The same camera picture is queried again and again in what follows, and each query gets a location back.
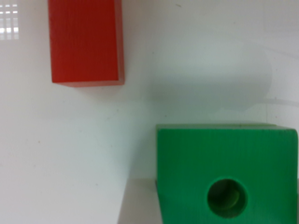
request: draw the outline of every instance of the white wall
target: white wall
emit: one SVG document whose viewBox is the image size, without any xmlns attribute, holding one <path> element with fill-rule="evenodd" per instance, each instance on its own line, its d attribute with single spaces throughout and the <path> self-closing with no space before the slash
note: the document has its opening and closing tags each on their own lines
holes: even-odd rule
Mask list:
<svg viewBox="0 0 299 224">
<path fill-rule="evenodd" d="M 115 224 L 126 179 L 155 177 L 158 123 L 299 130 L 296 1 L 123 0 L 126 84 L 84 89 L 51 83 L 47 1 L 18 10 L 19 39 L 0 40 L 0 223 Z"/>
</svg>

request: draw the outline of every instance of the toy block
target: toy block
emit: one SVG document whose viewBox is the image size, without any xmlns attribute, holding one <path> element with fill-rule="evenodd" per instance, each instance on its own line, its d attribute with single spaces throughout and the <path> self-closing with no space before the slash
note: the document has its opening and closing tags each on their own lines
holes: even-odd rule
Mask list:
<svg viewBox="0 0 299 224">
<path fill-rule="evenodd" d="M 122 85 L 121 0 L 49 0 L 52 82 Z"/>
<path fill-rule="evenodd" d="M 296 224 L 296 130 L 160 125 L 157 145 L 164 224 Z"/>
</svg>

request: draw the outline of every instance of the green block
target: green block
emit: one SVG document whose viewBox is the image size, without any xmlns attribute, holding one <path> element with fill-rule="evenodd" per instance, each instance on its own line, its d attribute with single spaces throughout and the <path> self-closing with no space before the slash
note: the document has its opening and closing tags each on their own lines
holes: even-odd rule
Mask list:
<svg viewBox="0 0 299 224">
<path fill-rule="evenodd" d="M 164 224 L 296 224 L 296 130 L 161 125 L 157 145 Z"/>
</svg>

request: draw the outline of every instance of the circular hole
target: circular hole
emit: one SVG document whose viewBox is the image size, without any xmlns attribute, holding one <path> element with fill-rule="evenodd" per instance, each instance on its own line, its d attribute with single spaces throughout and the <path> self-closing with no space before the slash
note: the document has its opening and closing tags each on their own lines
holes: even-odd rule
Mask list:
<svg viewBox="0 0 299 224">
<path fill-rule="evenodd" d="M 208 191 L 207 202 L 209 208 L 216 215 L 224 218 L 239 216 L 247 204 L 245 189 L 232 179 L 223 179 Z"/>
</svg>

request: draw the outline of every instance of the red rectangular block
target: red rectangular block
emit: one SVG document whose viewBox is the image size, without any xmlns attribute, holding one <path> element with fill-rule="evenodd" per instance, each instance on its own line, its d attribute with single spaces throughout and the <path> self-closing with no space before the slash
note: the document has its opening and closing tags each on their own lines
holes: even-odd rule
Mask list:
<svg viewBox="0 0 299 224">
<path fill-rule="evenodd" d="M 124 83 L 121 0 L 48 0 L 52 81 Z"/>
</svg>

